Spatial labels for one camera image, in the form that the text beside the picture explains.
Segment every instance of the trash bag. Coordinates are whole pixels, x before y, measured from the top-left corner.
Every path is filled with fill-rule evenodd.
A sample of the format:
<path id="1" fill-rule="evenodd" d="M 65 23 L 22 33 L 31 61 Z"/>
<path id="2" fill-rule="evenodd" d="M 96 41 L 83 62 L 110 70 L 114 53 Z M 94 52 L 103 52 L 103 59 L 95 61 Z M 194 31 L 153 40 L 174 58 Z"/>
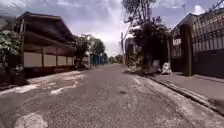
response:
<path id="1" fill-rule="evenodd" d="M 170 63 L 164 63 L 162 68 L 162 75 L 169 75 L 172 74 Z"/>

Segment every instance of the metal gate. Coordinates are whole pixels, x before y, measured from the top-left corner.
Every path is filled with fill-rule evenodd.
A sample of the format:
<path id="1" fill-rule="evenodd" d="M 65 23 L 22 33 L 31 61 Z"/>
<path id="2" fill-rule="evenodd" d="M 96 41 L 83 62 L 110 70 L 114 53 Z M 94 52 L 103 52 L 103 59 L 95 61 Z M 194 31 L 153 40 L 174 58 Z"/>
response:
<path id="1" fill-rule="evenodd" d="M 224 78 L 224 0 L 197 16 L 191 34 L 194 72 Z"/>
<path id="2" fill-rule="evenodd" d="M 193 23 L 193 53 L 212 52 L 224 48 L 224 0 L 198 16 Z"/>

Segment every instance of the utility pole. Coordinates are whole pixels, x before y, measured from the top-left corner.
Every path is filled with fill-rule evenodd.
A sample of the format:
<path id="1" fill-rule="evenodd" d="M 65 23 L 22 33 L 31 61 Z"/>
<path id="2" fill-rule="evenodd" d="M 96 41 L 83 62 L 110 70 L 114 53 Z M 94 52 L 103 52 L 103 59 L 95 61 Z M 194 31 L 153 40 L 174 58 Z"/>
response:
<path id="1" fill-rule="evenodd" d="M 124 54 L 124 38 L 123 38 L 123 32 L 121 32 L 121 50 L 123 54 L 123 64 L 125 65 L 125 54 Z"/>
<path id="2" fill-rule="evenodd" d="M 185 16 L 186 16 L 187 15 L 186 4 L 183 4 L 182 7 L 184 9 L 184 13 L 185 13 Z"/>

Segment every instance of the asphalt road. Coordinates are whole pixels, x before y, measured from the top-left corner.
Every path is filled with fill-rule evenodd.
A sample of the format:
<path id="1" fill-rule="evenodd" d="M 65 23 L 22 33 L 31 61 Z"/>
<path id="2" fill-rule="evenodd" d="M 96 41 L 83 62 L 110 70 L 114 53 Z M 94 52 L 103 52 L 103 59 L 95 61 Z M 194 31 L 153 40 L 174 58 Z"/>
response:
<path id="1" fill-rule="evenodd" d="M 222 128 L 224 118 L 120 65 L 0 92 L 0 128 Z"/>

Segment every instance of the sky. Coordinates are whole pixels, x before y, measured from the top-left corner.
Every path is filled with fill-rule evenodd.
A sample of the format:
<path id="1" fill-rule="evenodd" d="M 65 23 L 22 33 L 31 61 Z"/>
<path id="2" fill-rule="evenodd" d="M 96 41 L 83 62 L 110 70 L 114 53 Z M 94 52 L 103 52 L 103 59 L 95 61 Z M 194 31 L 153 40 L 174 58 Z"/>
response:
<path id="1" fill-rule="evenodd" d="M 152 15 L 161 16 L 163 23 L 173 28 L 185 17 L 183 4 L 187 13 L 201 14 L 217 2 L 157 0 L 152 6 Z M 118 42 L 128 26 L 123 23 L 125 10 L 121 0 L 0 0 L 0 15 L 19 16 L 25 11 L 61 16 L 73 34 L 100 38 L 109 56 L 121 53 Z"/>

